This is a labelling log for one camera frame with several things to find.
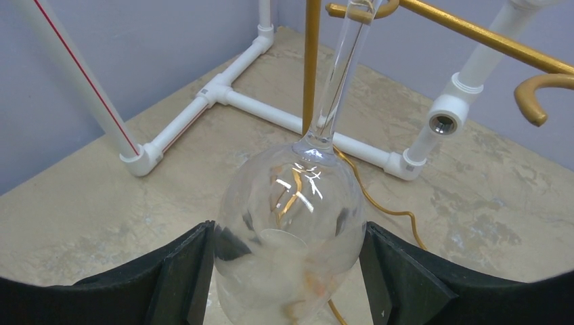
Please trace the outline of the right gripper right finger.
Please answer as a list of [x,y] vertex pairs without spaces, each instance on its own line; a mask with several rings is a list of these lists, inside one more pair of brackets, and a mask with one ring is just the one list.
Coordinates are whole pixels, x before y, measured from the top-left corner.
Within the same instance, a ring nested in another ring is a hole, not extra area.
[[359,261],[374,324],[573,323],[573,272],[537,282],[490,276],[371,221]]

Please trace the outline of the round clear wine glass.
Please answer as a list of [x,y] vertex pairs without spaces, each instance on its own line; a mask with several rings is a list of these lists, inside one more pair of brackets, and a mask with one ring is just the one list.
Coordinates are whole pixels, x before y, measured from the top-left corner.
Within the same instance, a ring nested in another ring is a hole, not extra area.
[[334,152],[334,128],[380,1],[350,1],[306,134],[249,158],[215,225],[217,295],[233,324],[303,324],[355,265],[366,232],[363,193]]

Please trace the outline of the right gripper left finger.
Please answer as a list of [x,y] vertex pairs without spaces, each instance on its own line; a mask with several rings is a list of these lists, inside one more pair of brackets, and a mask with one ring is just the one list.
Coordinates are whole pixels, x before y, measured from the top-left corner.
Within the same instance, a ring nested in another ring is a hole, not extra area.
[[2,324],[203,324],[214,221],[73,285],[1,279]]

